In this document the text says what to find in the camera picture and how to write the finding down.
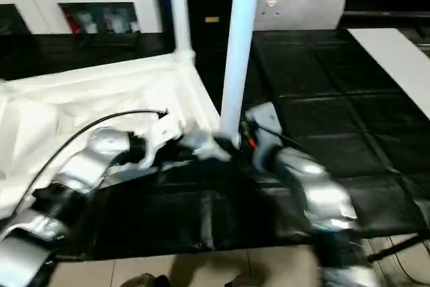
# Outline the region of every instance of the white metal frame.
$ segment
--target white metal frame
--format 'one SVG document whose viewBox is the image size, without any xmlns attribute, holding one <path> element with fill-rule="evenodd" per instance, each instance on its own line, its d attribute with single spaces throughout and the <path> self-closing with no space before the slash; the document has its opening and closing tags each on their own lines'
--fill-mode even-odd
<svg viewBox="0 0 430 287">
<path fill-rule="evenodd" d="M 233 0 L 232 3 L 220 131 L 233 141 L 239 139 L 239 121 L 256 7 L 257 0 Z"/>
</svg>

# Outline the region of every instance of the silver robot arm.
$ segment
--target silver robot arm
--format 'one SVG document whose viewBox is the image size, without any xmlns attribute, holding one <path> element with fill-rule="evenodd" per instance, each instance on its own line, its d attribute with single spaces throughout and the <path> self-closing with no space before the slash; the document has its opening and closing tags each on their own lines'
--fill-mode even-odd
<svg viewBox="0 0 430 287">
<path fill-rule="evenodd" d="M 255 168 L 276 174 L 290 187 L 312 225 L 323 286 L 379 286 L 355 236 L 357 215 L 347 191 L 310 155 L 293 148 L 296 142 L 291 141 L 291 147 L 283 146 L 281 125 L 272 103 L 249 110 L 247 119 L 258 125 Z"/>
<path fill-rule="evenodd" d="M 145 156 L 145 141 L 113 128 L 92 132 L 50 185 L 36 190 L 36 201 L 0 233 L 0 286 L 45 286 L 54 270 L 52 256 L 66 241 L 112 165 Z"/>
</svg>

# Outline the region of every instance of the wire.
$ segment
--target wire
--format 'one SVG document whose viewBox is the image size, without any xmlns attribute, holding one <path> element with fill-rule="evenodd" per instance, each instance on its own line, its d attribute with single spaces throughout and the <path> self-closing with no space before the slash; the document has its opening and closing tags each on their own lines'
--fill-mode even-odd
<svg viewBox="0 0 430 287">
<path fill-rule="evenodd" d="M 375 249 L 374 249 L 374 246 L 372 245 L 372 242 L 370 241 L 370 239 L 367 239 L 367 240 L 368 240 L 370 249 L 372 249 L 372 253 L 375 254 Z M 382 275 L 383 275 L 383 277 L 384 277 L 384 279 L 385 279 L 385 281 L 387 282 L 387 285 L 388 285 L 388 279 L 387 279 L 387 276 L 385 275 L 384 270 L 382 269 L 381 263 L 380 263 L 379 260 L 377 262 L 378 262 L 378 267 L 379 267 L 379 269 L 380 269 L 380 271 L 381 271 L 381 273 L 382 273 Z"/>
<path fill-rule="evenodd" d="M 390 239 L 391 245 L 394 246 L 394 242 L 392 241 L 391 237 L 388 237 Z M 422 285 L 422 286 L 430 286 L 429 283 L 426 282 L 419 282 L 418 280 L 415 280 L 414 278 L 412 278 L 407 272 L 406 270 L 403 268 L 402 263 L 400 262 L 400 259 L 397 255 L 397 253 L 394 254 L 394 256 L 396 257 L 396 260 L 398 262 L 398 265 L 400 266 L 401 270 L 403 271 L 403 273 L 406 275 L 406 277 L 413 282 L 414 284 L 418 284 L 418 285 Z"/>
<path fill-rule="evenodd" d="M 167 115 L 167 112 L 163 112 L 160 110 L 128 110 L 124 112 L 117 112 L 115 114 L 110 114 L 108 116 L 104 116 L 100 119 L 97 119 L 96 121 L 93 121 L 92 123 L 86 125 L 82 129 L 78 130 L 72 137 L 70 137 L 52 156 L 49 158 L 49 160 L 43 165 L 43 167 L 37 172 L 37 174 L 33 177 L 32 181 L 30 182 L 29 186 L 27 187 L 26 191 L 22 195 L 22 197 L 19 199 L 19 202 L 16 204 L 15 208 L 13 209 L 12 216 L 17 214 L 17 211 L 19 208 L 21 208 L 22 204 L 24 203 L 25 197 L 28 195 L 30 190 L 33 188 L 35 182 L 38 180 L 38 178 L 43 174 L 43 172 L 48 168 L 49 164 L 52 163 L 52 161 L 67 147 L 69 146 L 78 136 L 83 134 L 84 132 L 88 131 L 89 129 L 93 128 L 94 126 L 101 124 L 102 122 L 117 118 L 120 116 L 125 116 L 127 114 L 158 114 L 159 118 L 162 118 Z"/>
<path fill-rule="evenodd" d="M 253 122 L 253 123 L 254 123 L 254 125 L 255 125 L 256 127 L 260 128 L 260 129 L 262 129 L 262 130 L 264 130 L 264 131 L 266 131 L 266 132 L 268 132 L 268 133 L 270 133 L 270 134 L 272 134 L 272 135 L 274 135 L 274 136 L 277 136 L 277 137 L 279 137 L 279 138 L 281 138 L 281 139 L 284 139 L 284 140 L 286 140 L 286 141 L 289 141 L 290 143 L 292 143 L 292 144 L 296 145 L 298 148 L 303 149 L 303 146 L 302 146 L 301 144 L 299 144 L 298 142 L 296 142 L 296 141 L 292 140 L 290 137 L 284 136 L 284 135 L 282 135 L 282 134 L 278 134 L 277 132 L 275 132 L 275 131 L 273 131 L 273 130 L 271 130 L 271 129 L 268 129 L 268 128 L 266 128 L 266 127 L 262 126 L 262 125 L 260 125 L 258 122 Z"/>
</svg>

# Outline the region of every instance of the black tile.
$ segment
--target black tile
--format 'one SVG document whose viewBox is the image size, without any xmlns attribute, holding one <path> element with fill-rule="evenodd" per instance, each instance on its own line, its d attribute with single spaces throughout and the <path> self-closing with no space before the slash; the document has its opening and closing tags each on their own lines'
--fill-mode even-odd
<svg viewBox="0 0 430 287">
<path fill-rule="evenodd" d="M 402 177 L 412 200 L 430 226 L 430 173 L 410 174 Z"/>
<path fill-rule="evenodd" d="M 351 96 L 351 101 L 370 130 L 430 129 L 429 119 L 405 94 Z"/>
<path fill-rule="evenodd" d="M 337 93 L 311 50 L 303 46 L 256 45 L 275 97 L 314 97 Z"/>
<path fill-rule="evenodd" d="M 430 130 L 408 130 L 375 134 L 377 141 L 401 172 L 430 170 Z"/>
<path fill-rule="evenodd" d="M 357 132 L 351 104 L 345 97 L 276 100 L 287 133 L 291 136 Z"/>
<path fill-rule="evenodd" d="M 335 177 L 388 172 L 360 134 L 309 136 L 296 140 Z"/>
<path fill-rule="evenodd" d="M 423 217 L 395 175 L 337 181 L 351 196 L 363 236 L 399 235 L 425 229 Z"/>
</svg>

